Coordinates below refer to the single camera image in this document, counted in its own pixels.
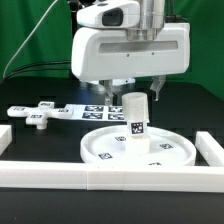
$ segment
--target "cross-shaped piece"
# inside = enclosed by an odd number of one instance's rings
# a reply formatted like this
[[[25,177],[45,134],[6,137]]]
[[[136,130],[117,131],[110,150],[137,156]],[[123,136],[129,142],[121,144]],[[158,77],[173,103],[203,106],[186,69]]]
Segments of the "cross-shaped piece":
[[[54,102],[41,101],[38,107],[12,106],[7,110],[10,117],[26,117],[26,124],[36,125],[37,129],[47,128],[48,117],[58,119],[69,119],[72,117],[73,110],[58,108],[54,109]]]

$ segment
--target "white cylinder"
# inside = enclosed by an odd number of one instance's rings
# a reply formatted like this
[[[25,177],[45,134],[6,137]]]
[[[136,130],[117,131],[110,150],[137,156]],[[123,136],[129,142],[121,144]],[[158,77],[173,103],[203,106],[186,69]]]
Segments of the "white cylinder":
[[[147,121],[148,100],[145,93],[128,93],[122,96],[124,119],[127,121]]]
[[[144,155],[150,150],[147,135],[148,100],[145,93],[128,93],[122,97],[124,119],[127,121],[126,154]]]

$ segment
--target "green backdrop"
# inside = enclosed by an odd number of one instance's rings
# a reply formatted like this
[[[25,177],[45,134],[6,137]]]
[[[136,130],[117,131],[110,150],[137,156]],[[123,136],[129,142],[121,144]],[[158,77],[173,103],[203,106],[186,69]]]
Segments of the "green backdrop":
[[[53,0],[1,0],[0,73]],[[191,24],[191,66],[169,80],[198,83],[224,100],[224,1],[175,0],[175,12]],[[24,64],[70,60],[71,19],[66,0],[59,0],[9,70]],[[68,77],[67,72],[38,73]]]

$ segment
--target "black table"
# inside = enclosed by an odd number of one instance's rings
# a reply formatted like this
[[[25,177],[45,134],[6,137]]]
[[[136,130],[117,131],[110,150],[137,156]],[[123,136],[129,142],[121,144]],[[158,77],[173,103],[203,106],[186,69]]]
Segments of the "black table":
[[[136,91],[147,91],[138,83]],[[47,130],[9,118],[12,105],[35,107],[40,101],[103,104],[102,93],[81,89],[76,80],[15,78],[0,86],[0,123],[11,124],[13,141],[1,160],[82,162],[80,140],[91,130],[119,122],[49,119]],[[224,102],[199,85],[166,83],[150,105],[151,123],[194,143],[196,131],[209,131],[224,145]],[[197,165],[204,164],[200,155]],[[224,194],[0,189],[0,223],[223,223]]]

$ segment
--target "white plate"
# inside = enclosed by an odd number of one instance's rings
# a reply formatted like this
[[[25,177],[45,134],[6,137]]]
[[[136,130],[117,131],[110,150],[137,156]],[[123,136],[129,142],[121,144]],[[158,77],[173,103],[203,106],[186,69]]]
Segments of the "white plate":
[[[186,138],[158,128],[147,128],[150,152],[145,155],[126,153],[127,126],[94,130],[81,140],[81,157],[86,163],[193,166],[196,149]]]

